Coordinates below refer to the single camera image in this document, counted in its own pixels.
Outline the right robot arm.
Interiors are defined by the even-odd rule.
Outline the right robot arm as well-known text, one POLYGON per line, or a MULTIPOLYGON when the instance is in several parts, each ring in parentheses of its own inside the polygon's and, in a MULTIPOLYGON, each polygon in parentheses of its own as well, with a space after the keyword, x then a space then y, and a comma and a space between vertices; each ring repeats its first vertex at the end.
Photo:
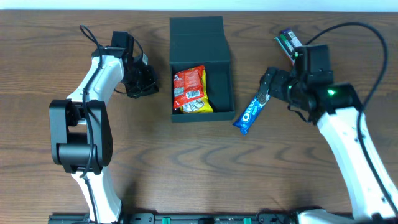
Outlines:
POLYGON ((386 223, 397 220, 397 188, 389 177, 367 129, 364 106, 349 83, 335 83, 327 45, 295 49, 291 71, 267 68, 260 99, 277 98, 306 111, 326 139, 343 175, 353 218, 313 209, 297 215, 299 223, 386 223))

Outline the yellow Hacks candy bag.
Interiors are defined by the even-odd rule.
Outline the yellow Hacks candy bag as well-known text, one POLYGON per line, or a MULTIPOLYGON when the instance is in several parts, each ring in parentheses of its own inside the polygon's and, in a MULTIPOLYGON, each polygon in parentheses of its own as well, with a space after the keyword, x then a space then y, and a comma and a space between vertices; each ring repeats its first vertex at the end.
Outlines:
POLYGON ((182 111, 182 113, 212 113, 213 112, 213 108, 211 107, 210 102, 208 101, 205 69, 203 69, 201 73, 202 73, 201 82, 203 85, 204 97, 202 97, 200 99, 193 100, 189 103, 182 105, 180 107, 180 110, 182 111))

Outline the dark blue chocolate bar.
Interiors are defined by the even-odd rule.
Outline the dark blue chocolate bar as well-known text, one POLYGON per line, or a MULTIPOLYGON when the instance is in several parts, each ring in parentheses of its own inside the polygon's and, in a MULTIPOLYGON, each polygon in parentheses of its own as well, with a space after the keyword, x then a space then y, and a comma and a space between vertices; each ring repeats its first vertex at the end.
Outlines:
POLYGON ((293 48, 302 46, 301 41, 299 41, 297 36, 290 28, 280 31, 280 34, 282 34, 290 42, 293 48))

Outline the green chocolate bar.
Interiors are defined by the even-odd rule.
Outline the green chocolate bar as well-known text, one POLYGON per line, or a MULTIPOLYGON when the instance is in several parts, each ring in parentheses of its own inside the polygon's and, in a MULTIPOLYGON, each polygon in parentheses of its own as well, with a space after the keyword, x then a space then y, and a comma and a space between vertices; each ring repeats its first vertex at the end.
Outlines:
POLYGON ((274 40, 280 45, 282 50, 285 52, 286 56, 289 58, 291 64, 293 65, 295 62, 294 59, 294 48, 285 37, 284 34, 280 34, 279 36, 275 37, 274 40))

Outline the dark green box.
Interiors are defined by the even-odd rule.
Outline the dark green box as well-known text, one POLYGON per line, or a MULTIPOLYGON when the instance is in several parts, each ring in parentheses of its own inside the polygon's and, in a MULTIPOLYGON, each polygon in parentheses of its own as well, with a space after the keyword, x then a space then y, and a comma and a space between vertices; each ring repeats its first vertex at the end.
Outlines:
POLYGON ((212 113, 172 110, 174 123, 226 121, 235 116, 231 56, 222 16, 170 19, 170 73, 204 65, 212 113))

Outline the red snack packet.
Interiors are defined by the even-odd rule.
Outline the red snack packet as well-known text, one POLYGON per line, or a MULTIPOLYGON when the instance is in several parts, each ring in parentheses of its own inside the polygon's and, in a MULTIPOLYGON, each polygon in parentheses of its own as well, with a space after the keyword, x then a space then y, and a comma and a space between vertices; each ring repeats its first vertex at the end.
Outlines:
POLYGON ((200 65, 194 68, 176 73, 173 76, 173 93, 176 110, 179 107, 190 103, 193 100, 203 98, 205 95, 203 86, 203 74, 205 66, 200 65))

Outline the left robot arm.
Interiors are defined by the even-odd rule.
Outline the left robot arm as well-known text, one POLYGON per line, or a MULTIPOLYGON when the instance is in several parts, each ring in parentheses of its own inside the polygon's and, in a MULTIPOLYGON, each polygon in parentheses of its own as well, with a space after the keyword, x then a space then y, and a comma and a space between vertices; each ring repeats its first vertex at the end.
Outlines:
POLYGON ((115 31, 110 45, 101 45, 86 26, 80 30, 96 49, 78 88, 49 105, 50 141, 54 163, 77 181, 90 211, 51 215, 49 223, 121 223, 123 205, 108 169, 113 137, 106 107, 120 83, 130 98, 158 93, 157 77, 146 54, 134 54, 141 45, 128 32, 115 31))

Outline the blue Oreo cookie pack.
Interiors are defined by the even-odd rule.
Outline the blue Oreo cookie pack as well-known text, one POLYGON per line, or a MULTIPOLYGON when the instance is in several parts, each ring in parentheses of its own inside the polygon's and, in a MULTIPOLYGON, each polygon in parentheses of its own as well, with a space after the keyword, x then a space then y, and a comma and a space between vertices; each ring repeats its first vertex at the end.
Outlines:
POLYGON ((253 125, 270 97, 271 96, 267 92, 262 93, 259 91, 241 113, 239 118, 233 123, 233 126, 239 128, 242 135, 248 133, 249 128, 253 125))

